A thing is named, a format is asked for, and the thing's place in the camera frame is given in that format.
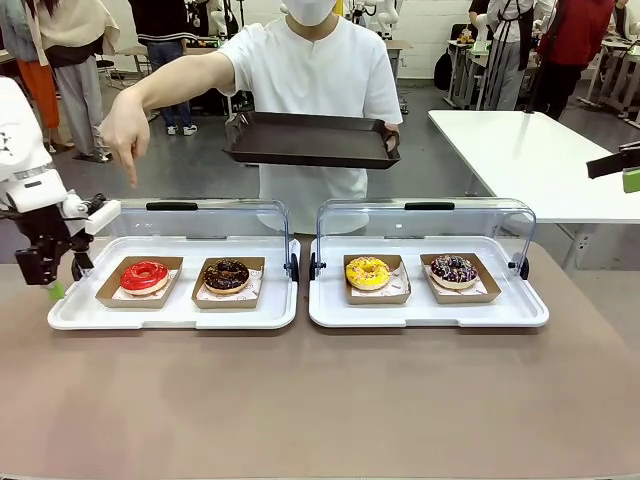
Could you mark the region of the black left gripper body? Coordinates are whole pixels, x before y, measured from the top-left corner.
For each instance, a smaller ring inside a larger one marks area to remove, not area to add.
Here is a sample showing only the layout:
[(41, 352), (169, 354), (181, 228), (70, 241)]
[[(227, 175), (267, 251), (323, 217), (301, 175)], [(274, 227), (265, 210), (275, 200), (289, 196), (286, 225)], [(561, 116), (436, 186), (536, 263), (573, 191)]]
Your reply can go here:
[[(15, 252), (25, 283), (46, 287), (58, 278), (58, 267), (64, 254), (90, 251), (94, 236), (87, 233), (84, 221), (95, 212), (94, 201), (81, 201), (79, 212), (66, 214), (57, 205), (20, 213), (12, 209), (12, 221), (30, 241), (26, 249)], [(78, 281), (83, 275), (73, 275)]]

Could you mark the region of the person's right hand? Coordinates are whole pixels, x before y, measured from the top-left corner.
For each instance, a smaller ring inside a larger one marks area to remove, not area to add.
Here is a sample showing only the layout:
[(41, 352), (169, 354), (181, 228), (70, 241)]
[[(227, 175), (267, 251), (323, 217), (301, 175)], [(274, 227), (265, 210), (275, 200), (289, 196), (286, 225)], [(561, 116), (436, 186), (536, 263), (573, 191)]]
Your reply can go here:
[(132, 188), (138, 184), (135, 161), (147, 153), (150, 128), (142, 83), (121, 91), (99, 130), (113, 158), (124, 168)]

